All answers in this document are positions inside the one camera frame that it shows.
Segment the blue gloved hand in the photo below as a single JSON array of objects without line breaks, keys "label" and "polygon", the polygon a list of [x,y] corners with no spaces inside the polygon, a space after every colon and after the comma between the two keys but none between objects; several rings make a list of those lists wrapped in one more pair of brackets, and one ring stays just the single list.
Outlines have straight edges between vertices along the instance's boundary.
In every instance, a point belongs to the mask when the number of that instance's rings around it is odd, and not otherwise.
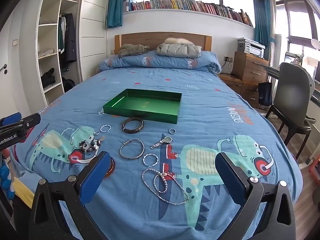
[{"label": "blue gloved hand", "polygon": [[10,157],[10,151],[6,148],[1,151],[1,189],[5,192],[8,200],[13,200],[15,190],[12,185],[10,168],[5,161],[8,157]]}]

